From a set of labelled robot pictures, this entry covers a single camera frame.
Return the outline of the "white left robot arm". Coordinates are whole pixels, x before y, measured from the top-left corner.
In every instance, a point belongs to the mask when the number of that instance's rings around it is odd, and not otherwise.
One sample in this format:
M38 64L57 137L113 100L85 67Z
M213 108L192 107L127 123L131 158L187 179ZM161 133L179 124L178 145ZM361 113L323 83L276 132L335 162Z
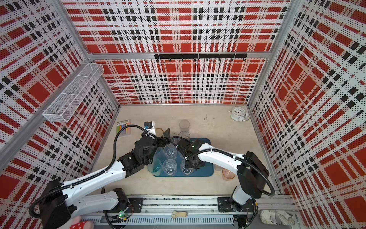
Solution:
M44 229L57 229L77 216L127 206L128 198L122 189L115 189L110 194L91 196L90 193L128 178L151 164L157 149L170 144L170 129L162 136L154 133L153 128L144 129L142 137L134 143L134 149L120 158L116 157L117 147L114 146L113 161L103 169L64 183L58 179L50 181L32 203L29 214L41 219Z

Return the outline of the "teal plastic tray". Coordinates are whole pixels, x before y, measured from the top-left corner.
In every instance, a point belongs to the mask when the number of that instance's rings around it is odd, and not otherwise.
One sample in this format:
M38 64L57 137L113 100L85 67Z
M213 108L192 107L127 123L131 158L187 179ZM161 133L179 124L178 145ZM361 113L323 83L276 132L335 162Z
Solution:
M164 161L166 160L166 157L163 153L163 149L162 148L159 148L157 150L157 152L155 153L154 155L154 158L158 158L161 160L162 163L164 163ZM182 172L181 172L181 169L180 169L180 164L182 162L182 158L180 156L178 156L178 158L175 160L176 163L177 163L177 173L172 176L172 177L209 177L209 176L212 176L213 173L214 173L214 167L213 167L213 164L212 163L208 163L208 162L205 162L205 166L203 168L200 168L198 170L195 170L192 174L190 175L184 175ZM163 171L162 171L162 174L159 176L159 177L168 177L168 176L165 176Z

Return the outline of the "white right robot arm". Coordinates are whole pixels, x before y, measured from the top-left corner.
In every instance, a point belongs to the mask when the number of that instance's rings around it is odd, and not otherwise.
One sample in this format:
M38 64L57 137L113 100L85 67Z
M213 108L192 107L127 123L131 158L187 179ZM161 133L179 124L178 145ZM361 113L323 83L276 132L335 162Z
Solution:
M269 171L253 152L235 154L213 147L201 140L189 142L182 139L175 148L183 155L188 169L197 170L211 163L236 175L239 186L229 198L229 209L242 212L249 202L255 206L262 195L273 197L275 189L269 180Z

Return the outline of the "mint green frosted cup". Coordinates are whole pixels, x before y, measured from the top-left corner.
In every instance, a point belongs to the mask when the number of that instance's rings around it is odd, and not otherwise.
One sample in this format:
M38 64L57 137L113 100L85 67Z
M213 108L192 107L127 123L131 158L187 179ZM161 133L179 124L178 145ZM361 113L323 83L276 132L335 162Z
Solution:
M148 171L155 177L159 177L162 174L162 162L160 159L155 158L151 164L147 166Z

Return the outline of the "pink tinted glass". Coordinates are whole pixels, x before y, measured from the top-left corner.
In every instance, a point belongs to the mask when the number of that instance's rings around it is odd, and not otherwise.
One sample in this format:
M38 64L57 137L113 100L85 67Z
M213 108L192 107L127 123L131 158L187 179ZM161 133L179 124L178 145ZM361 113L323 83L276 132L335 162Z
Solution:
M222 170L222 178L223 180L225 181L229 181L229 180L232 180L236 177L236 174L227 170L227 169L223 169Z

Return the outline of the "clear glass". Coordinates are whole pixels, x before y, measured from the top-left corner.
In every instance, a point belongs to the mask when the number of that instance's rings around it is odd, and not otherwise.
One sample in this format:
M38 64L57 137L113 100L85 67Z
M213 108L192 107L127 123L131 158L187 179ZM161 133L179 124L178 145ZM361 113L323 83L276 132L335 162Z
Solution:
M219 172L222 172L222 171L223 171L223 169L224 169L224 168L222 168L222 167L220 167L220 166L218 166L218 165L214 165L214 167L213 167L213 168L214 168L214 170L215 170L215 171L219 171Z
M188 141L190 141L190 138L191 138L190 133L189 133L189 132L187 132L187 131L181 131L181 132L178 134L178 136L179 136L179 137L182 137L182 138L184 138L184 139L186 139L186 140L188 140Z
M177 163L174 159L167 159L162 164L162 169L165 176L172 177L177 173Z
M181 169L181 172L184 174L184 175L190 175L194 172L194 169L188 169L185 165L185 160L183 159L181 164L180 164L180 169Z
M163 153L166 157L166 159L172 159L172 160L176 160L177 158L177 149L176 147L174 147L173 145L167 145L163 148Z

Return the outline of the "amber tall glass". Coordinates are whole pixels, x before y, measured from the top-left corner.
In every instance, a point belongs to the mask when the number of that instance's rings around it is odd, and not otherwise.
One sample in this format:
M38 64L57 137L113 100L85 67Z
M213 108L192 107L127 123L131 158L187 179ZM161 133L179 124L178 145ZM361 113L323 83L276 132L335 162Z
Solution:
M155 135L157 137L162 137L164 135L164 131L161 128L156 128L155 129Z

